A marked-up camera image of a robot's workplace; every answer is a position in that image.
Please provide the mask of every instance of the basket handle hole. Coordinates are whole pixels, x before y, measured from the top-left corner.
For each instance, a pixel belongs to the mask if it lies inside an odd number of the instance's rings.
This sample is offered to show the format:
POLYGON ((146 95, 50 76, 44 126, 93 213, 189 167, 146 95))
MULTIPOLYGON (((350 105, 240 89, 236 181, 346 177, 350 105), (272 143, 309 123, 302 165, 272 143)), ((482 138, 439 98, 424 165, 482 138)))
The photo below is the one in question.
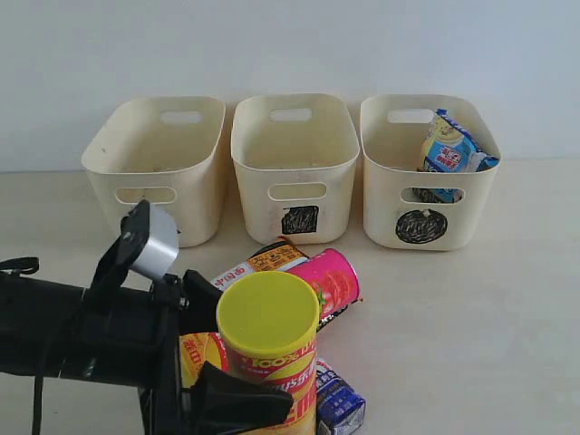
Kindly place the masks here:
POLYGON ((324 183, 275 184, 268 189, 268 196, 273 201, 294 199, 321 199, 326 195, 324 183))
POLYGON ((274 109, 270 111, 273 122, 307 122, 312 119, 312 109, 274 109))
POLYGON ((465 198, 462 188, 404 188, 401 199, 412 204, 457 204, 465 198))
POLYGON ((199 111, 163 111, 160 117, 168 125, 198 124, 203 121, 199 111))
POLYGON ((118 188, 115 197, 121 204, 133 206, 142 199, 153 204, 171 204, 177 199, 174 188, 118 188))
POLYGON ((393 124, 428 124, 435 113, 431 109, 399 109, 387 113, 387 121, 393 124))

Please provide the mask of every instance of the table surface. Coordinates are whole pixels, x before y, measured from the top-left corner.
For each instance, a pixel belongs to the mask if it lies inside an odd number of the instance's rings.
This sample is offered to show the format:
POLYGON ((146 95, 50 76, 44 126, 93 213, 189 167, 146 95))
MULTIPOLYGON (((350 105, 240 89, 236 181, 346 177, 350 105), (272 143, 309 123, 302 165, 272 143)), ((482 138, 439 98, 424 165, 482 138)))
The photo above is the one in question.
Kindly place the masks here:
MULTIPOLYGON (((578 166, 506 161, 473 240, 448 253, 375 245, 357 179, 344 236, 303 248, 339 249, 360 277, 364 303, 319 334, 319 354, 368 401, 359 435, 578 433, 578 166)), ((0 176, 0 258, 39 256, 38 277, 87 285, 113 239, 84 174, 0 176)), ((217 235, 173 271, 212 277, 258 247, 231 183, 217 235)), ((32 385, 0 375, 2 433, 29 433, 32 385)), ((130 388, 47 380, 43 416, 44 435, 142 434, 130 388)))

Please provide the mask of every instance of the white plastic basket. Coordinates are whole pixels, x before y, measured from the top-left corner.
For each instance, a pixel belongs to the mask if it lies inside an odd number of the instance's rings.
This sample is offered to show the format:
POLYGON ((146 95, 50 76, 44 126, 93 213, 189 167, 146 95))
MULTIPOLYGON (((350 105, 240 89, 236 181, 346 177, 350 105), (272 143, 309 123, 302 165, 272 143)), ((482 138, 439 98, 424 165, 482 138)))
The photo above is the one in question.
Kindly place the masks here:
POLYGON ((447 109, 487 154, 501 159, 486 124, 467 101, 443 95, 380 95, 363 101, 364 230, 380 245, 451 250, 464 247, 475 232, 499 165, 476 173, 417 172, 421 145, 439 108, 447 109), (454 204, 423 203, 412 188, 461 189, 463 198, 454 204), (413 243, 403 241, 401 228, 418 213, 423 234, 413 243))
POLYGON ((225 114, 209 97, 142 98, 112 114, 82 164, 115 231, 145 198, 176 220, 181 247, 215 234, 226 189, 225 114))
POLYGON ((252 238, 325 243, 344 232, 360 147, 342 101, 326 94, 244 100, 231 147, 252 238))

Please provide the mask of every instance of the yellow plastic lid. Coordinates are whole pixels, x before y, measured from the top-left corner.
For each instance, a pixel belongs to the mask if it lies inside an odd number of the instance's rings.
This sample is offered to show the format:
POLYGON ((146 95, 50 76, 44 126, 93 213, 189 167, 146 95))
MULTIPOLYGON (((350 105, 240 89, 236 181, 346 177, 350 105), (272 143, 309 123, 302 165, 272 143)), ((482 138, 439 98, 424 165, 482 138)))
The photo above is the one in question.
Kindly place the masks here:
POLYGON ((230 286, 217 304, 217 325, 248 356, 280 356, 308 345, 318 325, 312 287, 286 272, 256 272, 230 286))

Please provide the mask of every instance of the pink can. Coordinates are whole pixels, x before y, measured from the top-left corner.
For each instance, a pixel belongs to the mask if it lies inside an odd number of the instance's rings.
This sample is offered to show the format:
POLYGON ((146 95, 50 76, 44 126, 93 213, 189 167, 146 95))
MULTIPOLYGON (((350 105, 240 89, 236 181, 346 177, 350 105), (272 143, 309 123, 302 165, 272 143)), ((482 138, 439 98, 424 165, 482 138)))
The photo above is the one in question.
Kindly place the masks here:
POLYGON ((286 272, 300 276, 314 289, 320 301, 320 318, 332 314, 359 297, 360 287, 353 267, 336 249, 325 249, 286 272))

